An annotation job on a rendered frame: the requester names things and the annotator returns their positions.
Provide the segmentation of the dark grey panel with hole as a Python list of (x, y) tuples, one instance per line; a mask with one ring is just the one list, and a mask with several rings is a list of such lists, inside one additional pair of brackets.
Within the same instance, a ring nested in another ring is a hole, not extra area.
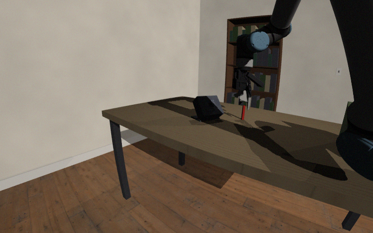
[(193, 105), (197, 116), (191, 116), (191, 118), (199, 122), (220, 119), (220, 116), (224, 114), (217, 96), (197, 96)]

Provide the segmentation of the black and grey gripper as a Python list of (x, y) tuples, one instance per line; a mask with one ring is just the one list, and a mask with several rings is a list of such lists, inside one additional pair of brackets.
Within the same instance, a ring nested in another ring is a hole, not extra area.
[(242, 101), (247, 102), (247, 110), (249, 110), (252, 96), (252, 88), (250, 79), (246, 77), (247, 71), (251, 71), (251, 68), (234, 68), (234, 82), (232, 83), (232, 88), (239, 90), (238, 93), (234, 94), (234, 97), (240, 99), (239, 105), (242, 103)]

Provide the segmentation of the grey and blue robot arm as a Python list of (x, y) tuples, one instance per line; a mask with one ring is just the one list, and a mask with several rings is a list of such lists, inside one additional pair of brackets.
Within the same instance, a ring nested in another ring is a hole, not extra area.
[[(237, 37), (236, 66), (253, 68), (254, 53), (290, 34), (301, 0), (276, 0), (269, 24)], [(373, 181), (373, 0), (330, 0), (349, 67), (354, 102), (336, 140), (343, 160)]]

